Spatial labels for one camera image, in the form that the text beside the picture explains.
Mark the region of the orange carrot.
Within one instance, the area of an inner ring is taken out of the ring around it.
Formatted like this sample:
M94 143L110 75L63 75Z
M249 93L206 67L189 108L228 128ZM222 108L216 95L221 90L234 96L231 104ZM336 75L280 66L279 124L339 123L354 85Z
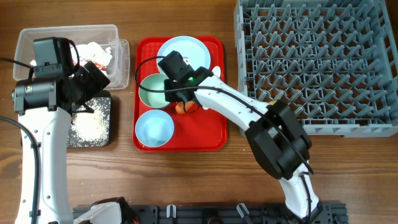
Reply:
M194 101L181 101L175 105L175 110L178 114L194 113L199 108Z

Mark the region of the green bowl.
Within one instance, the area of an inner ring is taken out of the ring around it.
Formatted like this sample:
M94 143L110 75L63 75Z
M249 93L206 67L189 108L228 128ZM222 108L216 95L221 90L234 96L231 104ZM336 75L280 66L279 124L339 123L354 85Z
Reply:
M145 77L141 82L141 86L150 90L164 90L164 81L168 77L164 74L154 73ZM148 107L154 109L162 109L167 107L170 102L165 100L164 93L154 93L139 88L139 98Z

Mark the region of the red snack wrapper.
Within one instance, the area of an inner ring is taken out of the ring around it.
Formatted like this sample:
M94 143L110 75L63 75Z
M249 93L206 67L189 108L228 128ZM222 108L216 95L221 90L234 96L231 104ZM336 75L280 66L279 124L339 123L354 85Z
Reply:
M105 65L102 65L102 64L97 63L97 62L93 62L93 63L99 70L106 71L106 66Z

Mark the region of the white tissue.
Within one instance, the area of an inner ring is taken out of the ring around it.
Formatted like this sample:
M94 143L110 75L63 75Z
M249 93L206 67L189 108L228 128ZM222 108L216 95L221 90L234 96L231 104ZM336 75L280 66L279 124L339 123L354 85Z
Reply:
M111 62L113 56L111 55L111 47L107 47L103 49L96 42L90 42L89 44L80 44L76 46L77 52L79 54L79 59L77 59L76 51L73 47L71 47L73 64L76 65L77 62L80 62L81 66L84 66L87 62L97 62L102 65L107 66Z

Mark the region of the light blue bowl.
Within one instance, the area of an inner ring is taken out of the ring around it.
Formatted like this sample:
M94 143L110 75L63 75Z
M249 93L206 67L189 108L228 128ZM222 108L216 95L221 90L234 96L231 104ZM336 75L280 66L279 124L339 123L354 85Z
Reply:
M174 135L172 117L162 110L149 110L140 115L135 125L137 140L147 147L160 147Z

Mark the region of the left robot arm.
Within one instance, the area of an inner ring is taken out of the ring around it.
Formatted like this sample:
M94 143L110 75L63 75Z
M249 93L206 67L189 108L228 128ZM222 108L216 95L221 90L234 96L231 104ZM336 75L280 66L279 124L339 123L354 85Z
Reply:
M72 40L34 41L36 66L12 92L22 135L22 190L16 223L73 223L67 190L67 139L74 106L110 80L93 62L73 61Z

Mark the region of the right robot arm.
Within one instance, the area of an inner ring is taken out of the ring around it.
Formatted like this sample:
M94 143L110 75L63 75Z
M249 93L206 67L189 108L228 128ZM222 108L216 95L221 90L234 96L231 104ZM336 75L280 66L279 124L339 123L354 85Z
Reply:
M245 96L215 72L204 67L193 69L177 51L159 56L157 64L167 76L165 99L194 101L239 126L257 163L280 182L286 207L305 223L311 223L319 203L310 183L312 142L289 105Z

